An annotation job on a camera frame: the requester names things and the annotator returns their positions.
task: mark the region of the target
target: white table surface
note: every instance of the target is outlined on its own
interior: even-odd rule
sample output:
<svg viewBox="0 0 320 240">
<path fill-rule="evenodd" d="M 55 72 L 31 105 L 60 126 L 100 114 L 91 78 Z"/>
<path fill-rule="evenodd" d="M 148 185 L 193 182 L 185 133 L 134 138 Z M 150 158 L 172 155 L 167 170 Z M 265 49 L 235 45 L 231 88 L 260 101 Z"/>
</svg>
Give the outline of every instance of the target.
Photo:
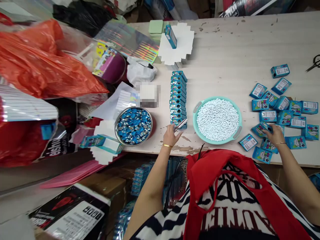
<svg viewBox="0 0 320 240">
<path fill-rule="evenodd" d="M 208 97 L 224 96 L 233 100 L 241 110 L 243 129 L 239 137 L 223 145 L 206 143 L 204 150 L 224 148 L 248 157 L 238 141 L 259 123 L 259 114 L 251 110 L 249 96 L 254 85 L 261 83 L 268 90 L 279 80 L 273 79 L 270 69 L 287 63 L 290 74 L 285 77 L 292 85 L 284 95 L 298 101 L 320 102 L 320 68 L 305 72 L 320 54 L 320 12 L 293 13 L 238 18 L 212 18 L 184 21 L 195 31 L 192 54 L 181 70 L 188 78 L 187 118 L 188 128 L 172 155 L 186 156 L 199 152 L 204 143 L 193 128 L 192 111 L 195 105 Z M 149 23 L 130 24 L 148 35 Z M 158 73 L 153 81 L 161 85 L 158 108 L 148 108 L 157 122 L 155 133 L 144 144 L 126 147 L 125 151 L 159 153 L 166 126 L 170 124 L 170 77 L 172 72 L 163 64 L 155 64 Z M 320 125 L 320 114 L 305 115 L 307 123 Z M 299 129 L 286 127 L 285 136 L 300 135 Z M 320 167 L 319 141 L 308 141 L 307 149 L 293 150 L 302 166 Z M 279 154 L 271 159 L 281 164 Z"/>
</svg>

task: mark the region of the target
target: woman's hand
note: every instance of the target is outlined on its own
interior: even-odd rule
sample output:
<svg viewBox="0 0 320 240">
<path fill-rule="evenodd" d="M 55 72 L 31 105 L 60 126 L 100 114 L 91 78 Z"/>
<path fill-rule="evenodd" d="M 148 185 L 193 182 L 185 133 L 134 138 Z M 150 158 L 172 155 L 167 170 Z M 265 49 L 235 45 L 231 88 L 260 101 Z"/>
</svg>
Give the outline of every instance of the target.
<svg viewBox="0 0 320 240">
<path fill-rule="evenodd" d="M 182 135 L 182 132 L 180 132 L 177 136 L 175 136 L 173 129 L 174 129 L 174 124 L 167 126 L 167 131 L 163 136 L 163 144 L 174 146 L 177 143 L 177 141 Z"/>
<path fill-rule="evenodd" d="M 269 140 L 271 141 L 271 143 L 273 145 L 275 145 L 276 143 L 281 143 L 281 142 L 286 142 L 284 140 L 284 136 L 283 133 L 281 131 L 281 128 L 277 125 L 272 124 L 272 129 L 273 129 L 273 134 L 270 133 L 269 131 L 266 130 L 262 130 L 265 134 L 267 134 Z"/>
</svg>

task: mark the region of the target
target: black plastic bag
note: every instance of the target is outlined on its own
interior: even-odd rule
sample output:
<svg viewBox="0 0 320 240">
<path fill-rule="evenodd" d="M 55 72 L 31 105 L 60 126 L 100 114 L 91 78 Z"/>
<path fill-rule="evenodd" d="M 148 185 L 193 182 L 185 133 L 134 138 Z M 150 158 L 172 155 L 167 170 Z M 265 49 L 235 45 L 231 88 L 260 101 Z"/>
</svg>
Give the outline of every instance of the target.
<svg viewBox="0 0 320 240">
<path fill-rule="evenodd" d="M 81 30 L 91 37 L 97 35 L 100 29 L 113 17 L 114 13 L 109 12 L 102 6 L 85 2 L 83 0 L 73 1 L 68 7 L 53 5 L 53 17 L 69 26 Z"/>
</svg>

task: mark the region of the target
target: teal plastic basin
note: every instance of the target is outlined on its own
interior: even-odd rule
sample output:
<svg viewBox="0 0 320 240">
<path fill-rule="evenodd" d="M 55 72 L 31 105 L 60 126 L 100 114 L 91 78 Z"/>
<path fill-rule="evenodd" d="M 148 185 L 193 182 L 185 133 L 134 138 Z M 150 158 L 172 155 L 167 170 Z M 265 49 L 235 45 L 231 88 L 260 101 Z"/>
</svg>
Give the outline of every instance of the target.
<svg viewBox="0 0 320 240">
<path fill-rule="evenodd" d="M 197 123 L 197 117 L 198 117 L 198 112 L 199 110 L 202 108 L 202 106 L 206 103 L 206 102 L 209 102 L 209 101 L 212 101 L 214 99 L 221 99 L 221 100 L 225 100 L 225 101 L 228 101 L 230 102 L 233 107 L 237 110 L 238 112 L 238 115 L 239 115 L 239 126 L 238 126 L 238 130 L 231 136 L 229 137 L 228 139 L 226 140 L 223 140 L 223 141 L 212 141 L 208 138 L 206 138 L 200 131 L 199 131 L 199 128 L 198 128 L 198 123 Z M 201 138 L 203 141 L 207 142 L 207 143 L 210 143 L 210 144 L 214 144 L 214 145 L 219 145 L 219 144 L 225 144 L 227 142 L 230 142 L 232 140 L 235 140 L 239 135 L 240 135 L 240 132 L 242 130 L 242 116 L 241 116 L 241 112 L 240 112 L 240 109 L 238 108 L 238 106 L 232 101 L 230 100 L 229 98 L 226 98 L 226 97 L 221 97 L 221 96 L 214 96 L 214 97 L 210 97 L 210 98 L 207 98 L 201 102 L 198 102 L 197 105 L 195 106 L 195 108 L 193 109 L 193 128 L 195 130 L 195 132 L 197 133 L 197 135 L 199 136 L 199 138 Z"/>
</svg>

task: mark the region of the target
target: white pellet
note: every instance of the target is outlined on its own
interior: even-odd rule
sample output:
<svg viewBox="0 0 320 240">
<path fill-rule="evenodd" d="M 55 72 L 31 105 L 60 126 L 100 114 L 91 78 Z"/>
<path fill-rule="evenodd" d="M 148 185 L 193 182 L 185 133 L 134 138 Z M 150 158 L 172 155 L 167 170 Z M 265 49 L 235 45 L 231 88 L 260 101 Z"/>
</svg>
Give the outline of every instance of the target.
<svg viewBox="0 0 320 240">
<path fill-rule="evenodd" d="M 231 137 L 239 126 L 239 115 L 233 105 L 219 98 L 206 102 L 198 112 L 199 131 L 212 141 Z"/>
</svg>

